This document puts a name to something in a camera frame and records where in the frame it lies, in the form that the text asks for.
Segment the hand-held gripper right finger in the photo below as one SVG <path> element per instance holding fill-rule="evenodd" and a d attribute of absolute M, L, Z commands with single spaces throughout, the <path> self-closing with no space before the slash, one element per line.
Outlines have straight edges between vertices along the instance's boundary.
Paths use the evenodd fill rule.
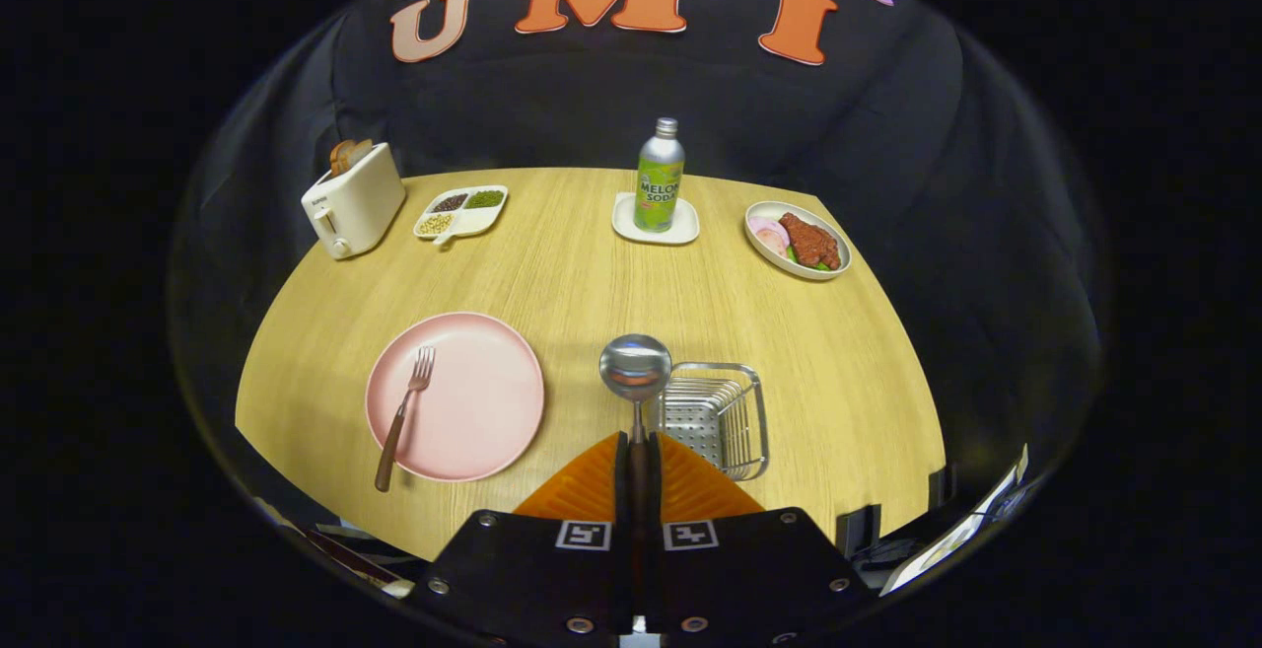
<path fill-rule="evenodd" d="M 646 445 L 646 628 L 666 647 L 832 645 L 875 591 L 806 510 L 767 509 L 680 442 Z"/>

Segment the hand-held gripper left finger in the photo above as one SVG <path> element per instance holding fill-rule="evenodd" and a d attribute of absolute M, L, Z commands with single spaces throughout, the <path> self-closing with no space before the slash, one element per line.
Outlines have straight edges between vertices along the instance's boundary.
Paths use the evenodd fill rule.
<path fill-rule="evenodd" d="M 581 453 L 598 519 L 478 509 L 432 561 L 409 613 L 464 647 L 616 647 L 632 621 L 628 440 Z"/>

